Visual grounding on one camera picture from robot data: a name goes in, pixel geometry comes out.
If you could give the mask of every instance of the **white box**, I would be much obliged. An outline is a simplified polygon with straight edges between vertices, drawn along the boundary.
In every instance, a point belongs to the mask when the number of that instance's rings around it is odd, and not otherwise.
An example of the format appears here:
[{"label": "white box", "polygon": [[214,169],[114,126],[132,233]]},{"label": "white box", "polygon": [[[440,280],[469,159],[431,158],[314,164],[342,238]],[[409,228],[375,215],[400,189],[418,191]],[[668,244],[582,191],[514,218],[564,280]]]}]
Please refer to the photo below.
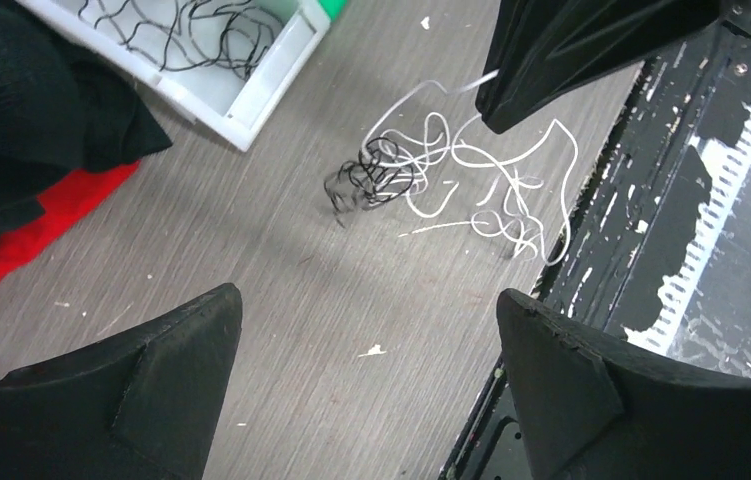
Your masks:
[{"label": "white box", "polygon": [[[162,52],[162,44],[166,44],[167,35],[159,29],[144,28],[148,25],[138,27],[137,34],[130,42],[136,49],[131,51],[120,45],[119,33],[109,19],[99,20],[98,28],[93,26],[96,19],[104,16],[102,12],[110,15],[118,13],[113,16],[113,21],[121,27],[127,37],[133,31],[130,25],[136,25],[136,20],[141,18],[132,10],[134,4],[142,6],[145,18],[163,23],[175,18],[176,5],[184,7],[200,4],[202,8],[213,10],[213,7],[234,8],[233,4],[241,3],[236,0],[131,0],[129,4],[126,4],[125,0],[16,1],[68,40],[96,52],[148,85],[189,121],[204,123],[242,151],[251,147],[269,115],[322,40],[331,23],[317,0],[254,0],[255,5],[279,18],[283,26],[278,25],[280,32],[274,43],[271,43],[271,46],[266,43],[268,50],[259,65],[253,70],[248,81],[243,81],[237,78],[233,71],[217,66],[178,72],[161,71],[160,67],[141,53],[139,48]],[[128,7],[119,11],[117,9],[120,5]],[[83,18],[78,15],[81,9]],[[188,38],[195,39],[193,45],[209,48],[213,42],[220,42],[222,29],[225,28],[220,21],[223,20],[218,17],[204,18],[201,24],[195,21],[192,25],[196,26],[192,27],[192,35]],[[179,57],[183,65],[187,64],[183,61],[184,50],[173,49],[171,42],[169,48],[169,52],[174,52],[170,58]],[[236,44],[228,43],[227,48],[233,50]]]}]

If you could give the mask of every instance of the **red object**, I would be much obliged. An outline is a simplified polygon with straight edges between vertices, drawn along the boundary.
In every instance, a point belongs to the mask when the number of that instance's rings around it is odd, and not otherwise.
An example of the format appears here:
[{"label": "red object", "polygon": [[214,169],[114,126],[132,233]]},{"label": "red object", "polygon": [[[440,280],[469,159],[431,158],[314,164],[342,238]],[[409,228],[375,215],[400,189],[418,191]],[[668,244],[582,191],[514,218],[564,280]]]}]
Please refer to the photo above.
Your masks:
[{"label": "red object", "polygon": [[70,173],[37,197],[45,214],[0,237],[0,281],[28,264],[48,245],[86,216],[139,167],[139,162],[105,173]]}]

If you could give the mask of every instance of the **black string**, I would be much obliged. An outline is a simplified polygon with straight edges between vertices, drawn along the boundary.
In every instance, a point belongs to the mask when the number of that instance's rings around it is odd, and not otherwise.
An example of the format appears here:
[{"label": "black string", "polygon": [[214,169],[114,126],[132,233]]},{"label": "black string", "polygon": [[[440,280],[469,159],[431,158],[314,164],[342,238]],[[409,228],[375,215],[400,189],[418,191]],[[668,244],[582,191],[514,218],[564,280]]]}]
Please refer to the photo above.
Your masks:
[{"label": "black string", "polygon": [[[102,12],[105,12],[101,17],[95,19],[92,23],[93,28],[98,29],[101,23],[107,22],[109,26],[119,36],[119,44],[124,46],[129,51],[138,53],[148,59],[151,63],[155,64],[160,71],[168,72],[183,72],[202,67],[220,67],[231,70],[237,77],[247,81],[254,70],[263,60],[266,52],[275,42],[277,31],[283,25],[283,22],[276,15],[272,14],[268,10],[251,5],[254,0],[241,0],[238,2],[230,2],[217,7],[213,13],[200,13],[198,10],[206,5],[213,3],[214,0],[187,0],[181,4],[181,0],[169,0],[174,6],[174,18],[171,24],[163,25],[151,20],[148,15],[143,11],[140,5],[140,0],[124,0],[119,8],[114,11],[107,12],[107,7],[104,5],[103,0],[97,0],[98,6]],[[84,0],[80,10],[78,10],[78,17],[84,20],[83,14],[89,8],[91,0]],[[126,35],[122,26],[117,21],[118,17],[122,15],[128,7],[131,7],[133,11],[140,17],[140,21],[136,22],[131,29],[130,35]],[[268,17],[276,23],[275,28],[272,28],[268,23],[255,18],[254,14],[260,14]],[[193,22],[196,20],[205,20],[210,18],[226,18],[225,26],[219,34],[218,53],[215,55],[208,55],[202,48],[196,43],[193,35]],[[244,27],[245,24],[250,24],[255,31],[250,33]],[[187,47],[182,43],[182,37],[184,36],[183,25],[186,24],[186,37],[192,44],[192,50],[197,52],[200,60],[191,58],[188,53]],[[133,45],[133,42],[140,31],[141,27],[157,29],[166,35],[166,42],[163,46],[162,55],[152,55],[146,50]],[[230,51],[230,36],[238,35],[241,38],[246,39],[251,44],[251,50],[245,55],[236,57]],[[180,55],[186,61],[186,66],[171,66],[170,62],[170,47],[180,52]]]},{"label": "black string", "polygon": [[[413,186],[413,166],[384,166],[382,162],[394,163],[398,144],[389,138],[373,138],[361,150],[357,160],[349,160],[325,178],[325,193],[331,200],[337,223],[345,228],[341,216],[356,211],[374,210],[401,197]],[[399,174],[409,177],[404,183],[395,183]]]}]

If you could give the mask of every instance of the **white tray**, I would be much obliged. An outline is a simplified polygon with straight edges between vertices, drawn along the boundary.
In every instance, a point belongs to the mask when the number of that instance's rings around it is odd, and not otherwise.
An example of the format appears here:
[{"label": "white tray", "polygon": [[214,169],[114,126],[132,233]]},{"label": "white tray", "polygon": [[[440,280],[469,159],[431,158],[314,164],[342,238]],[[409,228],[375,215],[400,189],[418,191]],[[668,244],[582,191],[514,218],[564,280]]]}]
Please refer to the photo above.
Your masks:
[{"label": "white tray", "polygon": [[[261,7],[280,17],[284,26],[249,80],[243,82],[231,71],[218,67],[161,72],[142,54],[120,46],[115,33],[105,28],[95,29],[79,18],[78,11],[84,0],[16,1],[68,40],[98,53],[152,88],[189,121],[204,123],[242,151],[251,147],[331,23],[317,0],[256,0]],[[104,5],[114,3],[113,0],[102,1]],[[175,4],[175,0],[142,1],[168,6],[170,15]],[[86,8],[85,19],[95,18],[94,9],[101,11],[98,0],[91,0]],[[217,29],[213,34],[216,41],[219,31]],[[144,40],[147,43],[156,41],[159,47],[165,36]]]}]

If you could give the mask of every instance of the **white cord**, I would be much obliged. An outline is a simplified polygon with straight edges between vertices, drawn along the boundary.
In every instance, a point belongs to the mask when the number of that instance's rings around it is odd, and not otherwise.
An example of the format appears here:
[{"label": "white cord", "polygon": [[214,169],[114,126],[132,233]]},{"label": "white cord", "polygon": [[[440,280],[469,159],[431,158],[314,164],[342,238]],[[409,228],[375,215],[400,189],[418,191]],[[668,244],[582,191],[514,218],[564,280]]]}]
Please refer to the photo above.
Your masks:
[{"label": "white cord", "polygon": [[[466,130],[466,128],[469,127],[473,122],[481,118],[480,114],[473,116],[471,119],[469,119],[469,121],[464,123],[455,132],[454,137],[451,136],[448,121],[442,114],[438,112],[430,112],[425,117],[425,121],[423,122],[423,135],[421,140],[412,138],[409,135],[392,128],[383,130],[382,133],[378,136],[375,135],[375,132],[378,131],[378,129],[393,113],[395,113],[396,110],[398,110],[405,102],[407,102],[408,99],[413,97],[425,87],[436,87],[445,95],[459,95],[461,93],[466,93],[474,90],[478,86],[495,78],[497,74],[498,71],[490,72],[466,86],[451,91],[447,90],[445,87],[443,87],[442,84],[435,80],[427,80],[420,83],[407,95],[402,97],[398,102],[390,107],[384,113],[384,115],[381,116],[378,122],[376,122],[375,125],[369,130],[369,132],[361,142],[361,152],[363,152],[365,157],[371,159],[369,149],[366,148],[366,145],[371,141],[371,139],[387,138],[392,140],[380,140],[377,142],[378,149],[393,160],[393,162],[386,162],[382,160],[380,165],[386,168],[397,169],[399,173],[396,174],[394,178],[390,177],[389,179],[384,180],[384,184],[377,186],[379,188],[378,195],[388,198],[396,197],[398,195],[404,195],[407,205],[411,209],[411,211],[413,211],[413,213],[415,213],[420,218],[424,219],[436,218],[440,214],[442,214],[448,206],[449,200],[451,199],[452,195],[454,195],[460,187],[460,182],[443,182],[446,185],[451,184],[452,186],[440,206],[431,213],[421,211],[414,203],[414,197],[425,192],[428,189],[428,169],[442,163],[443,160],[445,160],[447,157],[450,157],[455,163],[465,168],[498,169],[499,175],[494,178],[487,195],[483,200],[478,202],[476,206],[483,207],[487,203],[489,203],[496,191],[496,188],[498,187],[499,181],[502,177],[504,177],[508,182],[509,188],[505,194],[504,201],[502,202],[502,211],[505,216],[509,217],[508,221],[505,221],[497,211],[492,209],[485,209],[475,212],[468,221],[433,225],[430,227],[424,227],[414,230],[410,233],[404,233],[399,236],[404,237],[407,235],[427,232],[440,228],[469,225],[476,234],[482,237],[496,238],[503,236],[505,239],[511,242],[513,244],[513,252],[511,258],[515,258],[522,254],[524,251],[530,250],[533,253],[532,258],[542,256],[543,261],[546,263],[546,265],[555,265],[563,260],[572,239],[572,228],[569,223],[569,209],[566,205],[566,186],[569,181],[569,176],[572,173],[572,170],[575,167],[575,163],[577,162],[579,156],[578,142],[576,142],[575,137],[572,135],[572,132],[570,132],[569,129],[558,119],[552,120],[543,137],[536,144],[534,144],[534,146],[529,148],[526,152],[503,162],[496,159],[487,151],[474,145],[467,144],[461,138],[464,130]],[[433,130],[432,123],[435,121],[441,124],[442,133],[437,135],[437,137],[432,140],[430,138],[430,135],[431,131]],[[537,190],[539,188],[542,188],[543,182],[535,177],[521,177],[517,168],[517,164],[539,150],[540,147],[542,147],[549,139],[549,136],[551,135],[554,127],[560,128],[570,140],[570,142],[572,143],[573,155],[572,160],[569,162],[569,167],[564,173],[560,189],[560,209],[564,219],[563,248],[561,249],[557,257],[555,257],[554,259],[548,259],[548,254],[546,253],[546,240],[544,235],[545,226],[543,225],[543,222],[540,221],[540,219],[531,215],[530,208],[528,207],[528,204],[522,195],[523,190]],[[414,147],[417,149],[421,148],[422,153],[414,155],[410,151],[410,148]],[[467,151],[480,155],[485,160],[485,162],[471,162],[459,155],[459,152]],[[533,179],[535,182],[526,182],[526,180],[529,178]],[[399,189],[404,193],[384,191],[384,188],[389,186],[387,185],[387,183],[389,183],[390,185],[399,185]],[[408,183],[410,183],[410,188],[405,191]],[[514,203],[516,205],[515,210],[512,208],[512,204]],[[481,217],[488,217],[488,220],[481,220]],[[481,229],[481,226],[493,226],[494,229],[498,228],[498,230],[494,230],[492,232],[484,231]],[[519,232],[519,234],[516,236],[510,233],[510,231],[515,227],[518,227]]]}]

